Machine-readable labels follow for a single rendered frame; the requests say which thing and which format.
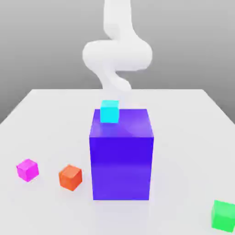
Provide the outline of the small cyan cube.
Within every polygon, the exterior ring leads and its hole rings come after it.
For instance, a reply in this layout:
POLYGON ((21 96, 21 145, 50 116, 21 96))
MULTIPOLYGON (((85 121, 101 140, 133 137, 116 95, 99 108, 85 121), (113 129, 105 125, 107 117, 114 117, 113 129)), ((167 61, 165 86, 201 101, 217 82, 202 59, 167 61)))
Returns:
POLYGON ((118 123, 119 121, 119 101, 103 100, 100 108, 101 123, 118 123))

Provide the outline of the small orange cube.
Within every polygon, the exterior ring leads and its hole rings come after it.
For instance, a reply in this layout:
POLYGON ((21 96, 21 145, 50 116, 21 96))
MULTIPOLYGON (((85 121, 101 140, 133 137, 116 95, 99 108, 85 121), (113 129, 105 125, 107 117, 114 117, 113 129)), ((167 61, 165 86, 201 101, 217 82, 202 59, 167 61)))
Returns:
POLYGON ((59 172, 59 182, 61 187, 74 191, 82 183, 82 170, 68 164, 59 172))

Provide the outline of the small magenta cube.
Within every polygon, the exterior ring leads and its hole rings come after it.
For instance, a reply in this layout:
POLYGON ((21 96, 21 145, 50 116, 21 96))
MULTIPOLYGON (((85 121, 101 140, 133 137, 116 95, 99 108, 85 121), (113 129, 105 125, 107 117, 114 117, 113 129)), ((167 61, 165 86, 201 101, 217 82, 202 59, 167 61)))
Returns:
POLYGON ((29 182, 39 175, 38 164, 31 159, 26 159, 17 165, 17 173, 21 179, 29 182))

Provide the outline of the small green cube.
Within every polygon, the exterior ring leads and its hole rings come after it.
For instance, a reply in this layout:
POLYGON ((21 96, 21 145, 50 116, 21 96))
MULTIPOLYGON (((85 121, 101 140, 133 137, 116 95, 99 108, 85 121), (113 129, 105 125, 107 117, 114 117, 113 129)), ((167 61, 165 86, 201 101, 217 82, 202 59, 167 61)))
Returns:
POLYGON ((211 226, 232 233, 235 227, 235 204, 214 200, 211 226))

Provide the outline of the large purple box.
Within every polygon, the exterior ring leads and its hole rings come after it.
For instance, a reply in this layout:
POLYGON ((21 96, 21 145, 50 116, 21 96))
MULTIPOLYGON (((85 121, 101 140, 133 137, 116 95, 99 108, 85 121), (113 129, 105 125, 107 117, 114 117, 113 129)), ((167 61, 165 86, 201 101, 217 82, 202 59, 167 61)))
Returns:
POLYGON ((101 123, 96 109, 89 139, 93 199, 147 201, 154 145, 147 110, 121 109, 118 123, 101 123))

